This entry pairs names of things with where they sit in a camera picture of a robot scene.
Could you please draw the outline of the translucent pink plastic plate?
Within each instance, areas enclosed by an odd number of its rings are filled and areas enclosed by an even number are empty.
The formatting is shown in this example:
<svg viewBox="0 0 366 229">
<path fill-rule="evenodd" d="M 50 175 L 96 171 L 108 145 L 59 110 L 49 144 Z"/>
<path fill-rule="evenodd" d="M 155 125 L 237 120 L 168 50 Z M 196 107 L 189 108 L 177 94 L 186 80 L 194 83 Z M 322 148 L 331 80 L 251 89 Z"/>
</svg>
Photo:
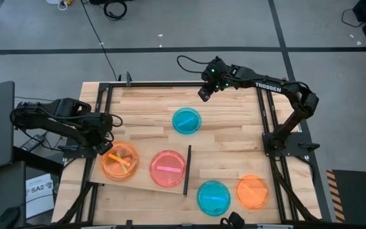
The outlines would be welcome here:
<svg viewBox="0 0 366 229">
<path fill-rule="evenodd" d="M 166 149 L 158 152 L 149 166 L 151 179 L 160 187 L 172 188 L 184 179 L 186 160 L 177 151 Z"/>
</svg>

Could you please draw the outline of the black power adapter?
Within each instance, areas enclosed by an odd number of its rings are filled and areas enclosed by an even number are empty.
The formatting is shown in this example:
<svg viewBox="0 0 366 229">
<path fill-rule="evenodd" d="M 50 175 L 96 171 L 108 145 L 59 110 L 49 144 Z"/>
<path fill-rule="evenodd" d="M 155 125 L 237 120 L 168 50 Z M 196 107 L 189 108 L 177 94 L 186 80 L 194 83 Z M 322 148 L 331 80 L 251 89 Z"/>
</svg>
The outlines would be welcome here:
<svg viewBox="0 0 366 229">
<path fill-rule="evenodd" d="M 25 151 L 31 152 L 32 150 L 40 146 L 44 140 L 45 140 L 44 134 L 36 134 L 33 137 L 30 137 L 28 141 L 23 143 L 20 148 Z"/>
</svg>

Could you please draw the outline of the translucent blue plastic plate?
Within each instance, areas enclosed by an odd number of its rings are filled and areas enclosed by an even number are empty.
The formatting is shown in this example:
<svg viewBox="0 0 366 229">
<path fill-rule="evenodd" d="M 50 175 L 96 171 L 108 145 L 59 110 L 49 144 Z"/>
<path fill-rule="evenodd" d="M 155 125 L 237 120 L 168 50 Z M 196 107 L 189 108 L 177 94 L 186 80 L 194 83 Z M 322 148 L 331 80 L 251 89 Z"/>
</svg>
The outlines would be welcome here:
<svg viewBox="0 0 366 229">
<path fill-rule="evenodd" d="M 173 128 L 180 134 L 193 134 L 200 129 L 201 124 L 201 116 L 193 108 L 180 108 L 172 117 Z"/>
<path fill-rule="evenodd" d="M 200 210 L 209 216 L 221 216 L 231 204 L 228 188 L 220 181 L 211 180 L 203 183 L 196 195 Z"/>
</svg>

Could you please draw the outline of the black computer mouse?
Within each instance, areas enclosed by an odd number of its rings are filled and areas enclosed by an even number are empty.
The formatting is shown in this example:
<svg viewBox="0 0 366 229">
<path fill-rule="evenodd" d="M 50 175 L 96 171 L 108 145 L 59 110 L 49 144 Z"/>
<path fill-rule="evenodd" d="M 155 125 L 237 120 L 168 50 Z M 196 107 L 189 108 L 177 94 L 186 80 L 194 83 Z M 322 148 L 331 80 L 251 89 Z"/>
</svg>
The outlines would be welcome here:
<svg viewBox="0 0 366 229">
<path fill-rule="evenodd" d="M 0 215 L 0 229 L 14 229 L 20 216 L 20 209 L 18 207 L 7 208 L 2 215 Z"/>
</svg>

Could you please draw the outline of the dark grey cabinet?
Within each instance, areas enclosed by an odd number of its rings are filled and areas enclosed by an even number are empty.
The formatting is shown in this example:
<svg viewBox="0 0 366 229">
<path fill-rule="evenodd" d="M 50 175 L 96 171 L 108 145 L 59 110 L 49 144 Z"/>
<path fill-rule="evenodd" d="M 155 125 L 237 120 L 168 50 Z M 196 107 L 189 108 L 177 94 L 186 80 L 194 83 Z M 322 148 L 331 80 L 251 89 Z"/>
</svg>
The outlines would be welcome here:
<svg viewBox="0 0 366 229">
<path fill-rule="evenodd" d="M 0 215 L 10 207 L 18 207 L 20 216 L 14 228 L 25 225 L 25 164 L 15 162 L 0 167 Z"/>
</svg>

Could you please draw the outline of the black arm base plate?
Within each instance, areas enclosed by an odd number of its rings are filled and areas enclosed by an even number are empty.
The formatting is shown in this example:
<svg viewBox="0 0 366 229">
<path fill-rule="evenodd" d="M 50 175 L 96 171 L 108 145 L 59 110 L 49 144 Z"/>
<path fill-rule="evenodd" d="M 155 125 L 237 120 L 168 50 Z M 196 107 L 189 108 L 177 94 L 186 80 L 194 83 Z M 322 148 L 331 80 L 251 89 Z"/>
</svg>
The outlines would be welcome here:
<svg viewBox="0 0 366 229">
<path fill-rule="evenodd" d="M 304 132 L 291 132 L 285 140 L 273 133 L 263 133 L 262 141 L 267 156 L 306 156 L 320 147 Z"/>
<path fill-rule="evenodd" d="M 64 158 L 95 158 L 96 152 L 80 145 L 65 145 L 58 147 L 63 152 Z"/>
</svg>

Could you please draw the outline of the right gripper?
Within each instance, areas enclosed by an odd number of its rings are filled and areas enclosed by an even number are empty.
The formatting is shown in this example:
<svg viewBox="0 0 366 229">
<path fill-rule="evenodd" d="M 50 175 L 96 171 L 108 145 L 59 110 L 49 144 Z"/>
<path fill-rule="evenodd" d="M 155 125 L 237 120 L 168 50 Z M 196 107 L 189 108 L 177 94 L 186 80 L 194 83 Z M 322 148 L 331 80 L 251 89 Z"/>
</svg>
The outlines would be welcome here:
<svg viewBox="0 0 366 229">
<path fill-rule="evenodd" d="M 229 67 L 223 63 L 211 63 L 201 74 L 205 86 L 201 87 L 198 95 L 203 102 L 207 102 L 214 92 L 227 87 L 227 80 L 224 78 Z"/>
</svg>

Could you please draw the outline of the white SA2 label sheet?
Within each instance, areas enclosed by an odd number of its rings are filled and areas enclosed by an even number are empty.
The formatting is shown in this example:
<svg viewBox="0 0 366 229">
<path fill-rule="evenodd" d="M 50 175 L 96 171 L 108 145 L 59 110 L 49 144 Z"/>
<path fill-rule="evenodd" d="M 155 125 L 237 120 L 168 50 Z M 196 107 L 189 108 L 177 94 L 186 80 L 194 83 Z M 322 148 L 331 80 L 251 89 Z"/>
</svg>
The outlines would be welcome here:
<svg viewBox="0 0 366 229">
<path fill-rule="evenodd" d="M 26 180 L 26 219 L 54 208 L 54 183 L 50 174 Z"/>
</svg>

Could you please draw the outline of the wooden shelf with black legs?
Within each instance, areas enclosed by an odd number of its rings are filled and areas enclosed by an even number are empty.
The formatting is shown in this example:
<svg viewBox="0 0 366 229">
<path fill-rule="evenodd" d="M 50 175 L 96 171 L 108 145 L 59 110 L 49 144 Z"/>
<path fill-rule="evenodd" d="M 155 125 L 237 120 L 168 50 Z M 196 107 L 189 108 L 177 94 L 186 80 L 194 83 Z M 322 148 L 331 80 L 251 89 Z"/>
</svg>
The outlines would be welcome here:
<svg viewBox="0 0 366 229">
<path fill-rule="evenodd" d="M 154 183 L 149 173 L 153 157 L 160 151 L 171 149 L 187 159 L 188 145 L 156 142 L 116 141 L 112 149 L 95 160 L 90 181 L 140 188 L 144 190 L 184 193 L 185 176 L 180 184 L 172 188 L 163 188 Z"/>
</svg>

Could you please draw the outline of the white power strip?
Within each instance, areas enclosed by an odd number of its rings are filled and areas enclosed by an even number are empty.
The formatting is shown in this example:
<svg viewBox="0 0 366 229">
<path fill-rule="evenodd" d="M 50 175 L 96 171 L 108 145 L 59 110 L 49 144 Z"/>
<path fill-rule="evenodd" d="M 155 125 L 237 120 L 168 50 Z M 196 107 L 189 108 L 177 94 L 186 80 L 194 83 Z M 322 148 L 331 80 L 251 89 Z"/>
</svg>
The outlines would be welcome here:
<svg viewBox="0 0 366 229">
<path fill-rule="evenodd" d="M 74 0 L 45 0 L 48 4 L 56 5 L 60 11 L 65 11 Z"/>
</svg>

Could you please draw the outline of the black aluminium table frame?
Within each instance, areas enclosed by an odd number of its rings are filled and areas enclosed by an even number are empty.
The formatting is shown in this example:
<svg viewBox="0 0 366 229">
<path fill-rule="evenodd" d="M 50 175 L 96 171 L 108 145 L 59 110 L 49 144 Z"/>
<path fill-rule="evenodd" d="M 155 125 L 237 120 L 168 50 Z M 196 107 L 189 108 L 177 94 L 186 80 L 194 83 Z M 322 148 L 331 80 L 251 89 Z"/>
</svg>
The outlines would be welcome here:
<svg viewBox="0 0 366 229">
<path fill-rule="evenodd" d="M 217 224 L 219 218 L 204 214 L 196 202 L 198 188 L 209 180 L 228 187 L 229 210 L 247 223 L 280 221 L 271 161 L 262 143 L 259 101 L 265 101 L 265 95 L 253 88 L 228 88 L 203 102 L 195 81 L 135 82 L 130 87 L 117 83 L 112 92 L 100 91 L 99 86 L 83 83 L 79 99 L 122 118 L 123 125 L 113 130 L 117 140 L 188 145 L 191 166 L 183 194 L 98 183 L 95 225 L 124 225 L 128 219 L 133 225 Z M 197 132 L 185 135 L 173 128 L 173 114 L 180 108 L 199 112 L 202 124 Z M 245 209 L 235 197 L 236 184 L 245 175 L 256 175 L 267 184 L 264 208 Z"/>
</svg>

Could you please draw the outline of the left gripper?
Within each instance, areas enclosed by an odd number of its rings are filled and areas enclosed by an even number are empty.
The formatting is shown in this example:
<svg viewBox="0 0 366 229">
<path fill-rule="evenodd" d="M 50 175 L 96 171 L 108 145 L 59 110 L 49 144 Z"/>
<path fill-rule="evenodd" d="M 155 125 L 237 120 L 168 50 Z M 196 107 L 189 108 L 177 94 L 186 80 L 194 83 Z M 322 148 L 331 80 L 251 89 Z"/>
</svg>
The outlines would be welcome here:
<svg viewBox="0 0 366 229">
<path fill-rule="evenodd" d="M 89 141 L 92 146 L 98 146 L 98 154 L 103 155 L 113 145 L 112 118 L 97 118 L 90 121 Z"/>
</svg>

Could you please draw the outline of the black mat with hazard stripes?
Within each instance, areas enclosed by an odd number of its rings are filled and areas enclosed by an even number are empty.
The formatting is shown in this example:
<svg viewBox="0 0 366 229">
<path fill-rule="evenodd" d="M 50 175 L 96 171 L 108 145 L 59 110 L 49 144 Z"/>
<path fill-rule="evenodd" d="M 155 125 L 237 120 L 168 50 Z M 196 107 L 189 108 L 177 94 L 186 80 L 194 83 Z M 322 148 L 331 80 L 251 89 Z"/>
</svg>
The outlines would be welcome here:
<svg viewBox="0 0 366 229">
<path fill-rule="evenodd" d="M 327 170 L 326 175 L 336 221 L 366 225 L 366 172 Z"/>
</svg>

